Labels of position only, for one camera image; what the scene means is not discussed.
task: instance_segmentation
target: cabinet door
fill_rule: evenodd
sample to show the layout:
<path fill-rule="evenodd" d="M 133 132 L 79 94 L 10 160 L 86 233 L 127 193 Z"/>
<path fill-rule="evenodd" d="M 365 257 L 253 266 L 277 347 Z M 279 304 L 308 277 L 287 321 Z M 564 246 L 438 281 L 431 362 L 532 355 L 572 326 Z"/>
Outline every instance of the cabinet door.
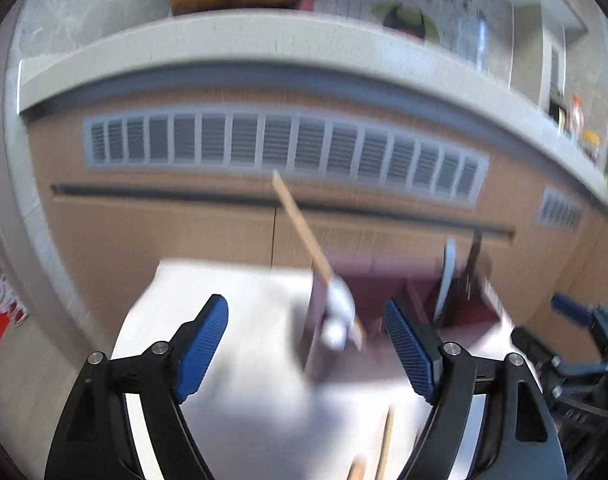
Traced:
<path fill-rule="evenodd" d="M 49 225 L 87 309 L 116 336 L 162 258 L 270 265 L 273 216 L 248 207 L 59 198 Z"/>
<path fill-rule="evenodd" d="M 394 222 L 354 219 L 346 216 L 305 214 L 324 251 L 337 255 L 378 255 L 442 259 L 449 236 L 457 241 L 458 256 L 466 258 L 472 234 L 401 226 Z M 282 211 L 275 217 L 273 265 L 309 267 L 311 259 L 289 219 Z"/>
<path fill-rule="evenodd" d="M 603 304 L 608 308 L 608 221 L 588 259 L 578 270 L 567 294 L 583 304 Z M 599 361 L 600 355 L 587 330 L 552 313 L 538 333 L 570 362 Z"/>

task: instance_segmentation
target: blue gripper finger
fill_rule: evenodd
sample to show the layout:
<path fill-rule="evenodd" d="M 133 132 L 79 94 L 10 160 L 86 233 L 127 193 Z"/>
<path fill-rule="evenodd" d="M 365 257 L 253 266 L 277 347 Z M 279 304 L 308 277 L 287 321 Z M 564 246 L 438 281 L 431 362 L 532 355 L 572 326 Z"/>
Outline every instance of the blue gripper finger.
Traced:
<path fill-rule="evenodd" d="M 593 312 L 564 294 L 559 292 L 553 294 L 550 306 L 553 310 L 583 328 L 588 328 L 593 324 Z"/>
<path fill-rule="evenodd" d="M 427 402 L 432 402 L 437 388 L 430 359 L 392 300 L 388 300 L 384 306 L 384 327 L 413 390 Z"/>
<path fill-rule="evenodd" d="M 175 397 L 178 402 L 184 402 L 189 395 L 199 389 L 227 324 L 228 303 L 219 296 L 178 362 L 178 379 L 175 386 Z"/>

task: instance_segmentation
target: vent grille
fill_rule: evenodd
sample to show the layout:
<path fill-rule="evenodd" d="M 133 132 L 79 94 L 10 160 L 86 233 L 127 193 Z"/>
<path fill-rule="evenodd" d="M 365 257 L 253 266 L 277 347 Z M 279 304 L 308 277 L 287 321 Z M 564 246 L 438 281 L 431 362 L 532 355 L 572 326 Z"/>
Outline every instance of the vent grille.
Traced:
<path fill-rule="evenodd" d="M 173 126 L 175 161 L 195 160 L 195 117 L 176 116 Z"/>
<path fill-rule="evenodd" d="M 544 190 L 536 224 L 557 229 L 575 229 L 582 220 L 582 209 L 572 199 L 551 187 Z"/>
<path fill-rule="evenodd" d="M 156 108 L 88 118 L 83 131 L 92 168 L 279 168 L 463 205 L 476 203 L 489 165 L 488 155 L 436 136 L 315 110 Z"/>
<path fill-rule="evenodd" d="M 362 180 L 379 180 L 386 152 L 386 134 L 367 131 L 364 134 L 364 145 L 360 154 L 360 165 L 357 178 Z"/>
<path fill-rule="evenodd" d="M 129 146 L 129 162 L 144 162 L 144 119 L 128 119 L 126 136 Z"/>
<path fill-rule="evenodd" d="M 91 147 L 93 150 L 93 162 L 104 162 L 106 160 L 104 123 L 94 123 L 91 126 Z"/>
<path fill-rule="evenodd" d="M 415 154 L 415 143 L 407 139 L 396 137 L 393 153 L 390 157 L 387 182 L 406 183 L 408 173 L 411 170 L 411 161 Z"/>
<path fill-rule="evenodd" d="M 257 116 L 233 116 L 230 161 L 253 164 L 256 140 Z"/>
<path fill-rule="evenodd" d="M 324 121 L 302 119 L 298 130 L 298 142 L 295 151 L 295 168 L 319 168 L 324 144 Z"/>
<path fill-rule="evenodd" d="M 111 162 L 124 160 L 122 121 L 109 121 L 108 123 L 108 155 Z"/>
<path fill-rule="evenodd" d="M 152 162 L 166 162 L 168 160 L 168 117 L 150 118 L 148 134 L 150 160 Z"/>
<path fill-rule="evenodd" d="M 350 126 L 334 126 L 331 148 L 328 151 L 326 170 L 329 173 L 348 175 L 351 171 L 357 129 Z"/>
<path fill-rule="evenodd" d="M 224 161 L 224 114 L 202 116 L 202 162 Z"/>
<path fill-rule="evenodd" d="M 430 187 L 439 156 L 440 150 L 437 146 L 422 145 L 417 169 L 413 176 L 413 187 Z"/>
<path fill-rule="evenodd" d="M 287 116 L 268 116 L 264 122 L 262 165 L 267 168 L 286 168 L 289 158 L 291 119 Z"/>

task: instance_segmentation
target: white table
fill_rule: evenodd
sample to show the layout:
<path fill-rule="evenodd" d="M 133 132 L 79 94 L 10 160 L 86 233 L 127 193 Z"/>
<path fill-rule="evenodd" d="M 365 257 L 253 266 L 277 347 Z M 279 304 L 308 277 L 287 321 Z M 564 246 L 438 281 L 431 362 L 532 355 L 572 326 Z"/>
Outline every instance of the white table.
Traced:
<path fill-rule="evenodd" d="M 189 260 L 164 260 L 130 310 L 113 358 L 140 354 L 169 340 L 193 320 L 211 294 L 228 301 L 229 321 L 199 391 L 182 413 L 216 480 L 329 480 L 346 478 L 356 455 L 367 459 L 372 479 L 386 412 L 396 407 L 386 480 L 396 480 L 430 407 L 412 390 L 399 362 L 379 383 L 309 384 L 294 354 L 293 319 L 308 304 L 308 270 L 268 269 Z M 474 348 L 474 355 L 503 358 L 515 351 L 507 316 Z M 162 476 L 139 397 L 127 396 L 130 423 L 147 480 Z M 483 398 L 469 415 L 450 478 L 462 480 L 476 444 Z"/>

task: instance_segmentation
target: wooden chopstick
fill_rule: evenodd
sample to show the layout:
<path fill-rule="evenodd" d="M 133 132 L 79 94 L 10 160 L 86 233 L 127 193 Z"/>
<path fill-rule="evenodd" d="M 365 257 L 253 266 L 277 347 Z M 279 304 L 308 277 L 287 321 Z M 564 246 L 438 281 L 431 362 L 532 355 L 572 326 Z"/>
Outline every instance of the wooden chopstick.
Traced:
<path fill-rule="evenodd" d="M 380 451 L 380 461 L 378 469 L 375 473 L 375 480 L 383 480 L 386 472 L 386 462 L 388 462 L 388 449 L 390 448 L 390 437 L 393 430 L 393 418 L 395 417 L 395 409 L 391 406 L 386 414 L 386 423 L 384 424 L 384 436 L 382 438 L 382 450 Z"/>
<path fill-rule="evenodd" d="M 347 480 L 363 480 L 366 473 L 366 460 L 360 456 L 356 456 L 348 471 Z"/>
<path fill-rule="evenodd" d="M 284 184 L 277 170 L 273 171 L 273 189 L 277 193 L 282 207 L 290 219 L 290 223 L 297 231 L 304 247 L 313 259 L 313 267 L 315 267 L 315 270 L 321 276 L 324 284 L 328 286 L 334 276 L 333 268 L 324 256 L 324 251 L 319 245 L 318 239 L 315 238 L 313 231 L 310 230 L 308 222 L 306 222 L 304 215 L 295 203 L 295 200 L 293 200 L 293 196 L 290 194 L 289 189 Z"/>

